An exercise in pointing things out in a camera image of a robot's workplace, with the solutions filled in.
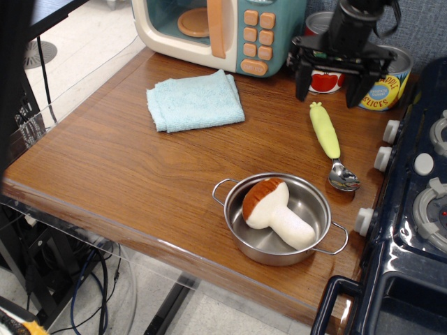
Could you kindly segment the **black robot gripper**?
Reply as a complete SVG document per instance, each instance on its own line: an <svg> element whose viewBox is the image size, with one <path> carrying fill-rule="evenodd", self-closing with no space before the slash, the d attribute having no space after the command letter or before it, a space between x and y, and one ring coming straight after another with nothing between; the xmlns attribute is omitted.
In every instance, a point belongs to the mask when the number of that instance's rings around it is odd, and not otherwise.
<svg viewBox="0 0 447 335"><path fill-rule="evenodd" d="M397 26L379 33L377 22L384 14L384 5L338 5L334 12L339 19L331 24L330 40L345 55L348 62L348 87L346 89L346 106L358 106L369 90L388 72L391 61L396 55L369 41L372 33L378 37L386 37L397 30ZM293 39L291 51L294 50ZM288 54L287 65L294 70L295 57ZM304 101L312 83L313 66L308 62L298 65L295 74L295 96Z"/></svg>

